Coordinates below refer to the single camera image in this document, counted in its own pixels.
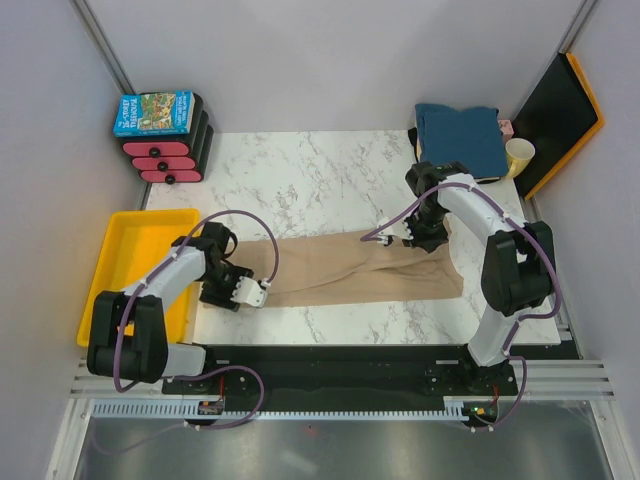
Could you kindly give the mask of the beige t-shirt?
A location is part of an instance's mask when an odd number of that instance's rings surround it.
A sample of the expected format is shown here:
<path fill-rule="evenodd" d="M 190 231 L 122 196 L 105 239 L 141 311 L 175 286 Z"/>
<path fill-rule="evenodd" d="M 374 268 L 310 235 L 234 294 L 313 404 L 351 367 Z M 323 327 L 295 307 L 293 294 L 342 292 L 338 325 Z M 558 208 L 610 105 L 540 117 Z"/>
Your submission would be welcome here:
<path fill-rule="evenodd" d="M 279 239 L 267 308 L 458 298 L 464 280 L 449 247 L 432 253 L 399 242 L 362 242 L 361 232 Z"/>

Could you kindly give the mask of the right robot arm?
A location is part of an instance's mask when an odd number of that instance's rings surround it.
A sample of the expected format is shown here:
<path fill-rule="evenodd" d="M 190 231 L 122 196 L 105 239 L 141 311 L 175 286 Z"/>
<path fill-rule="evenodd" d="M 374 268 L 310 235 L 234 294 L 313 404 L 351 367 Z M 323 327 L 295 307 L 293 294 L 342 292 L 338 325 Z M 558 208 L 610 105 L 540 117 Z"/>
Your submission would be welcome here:
<path fill-rule="evenodd" d="M 428 253 L 448 242 L 445 216 L 454 215 L 484 245 L 480 286 L 486 309 L 458 361 L 458 381 L 467 392 L 483 392 L 509 376 L 508 353 L 521 323 L 556 292 L 553 235 L 542 221 L 509 214 L 458 162 L 413 165 L 405 176 L 420 201 L 404 223 L 403 244 Z"/>

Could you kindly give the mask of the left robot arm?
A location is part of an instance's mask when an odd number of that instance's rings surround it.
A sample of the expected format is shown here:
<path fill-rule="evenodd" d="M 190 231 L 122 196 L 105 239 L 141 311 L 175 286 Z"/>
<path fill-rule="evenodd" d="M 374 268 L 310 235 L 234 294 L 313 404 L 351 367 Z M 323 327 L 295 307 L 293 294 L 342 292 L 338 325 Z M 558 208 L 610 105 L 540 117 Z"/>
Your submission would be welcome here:
<path fill-rule="evenodd" d="M 228 261 L 236 236 L 223 224 L 206 223 L 200 234 L 180 237 L 146 277 L 120 291 L 103 291 L 94 301 L 87 368 L 97 376 L 153 384 L 184 376 L 198 393 L 219 382 L 219 369 L 201 346 L 171 344 L 165 315 L 182 293 L 200 282 L 204 303 L 236 311 L 264 306 L 267 291 L 250 269 Z"/>

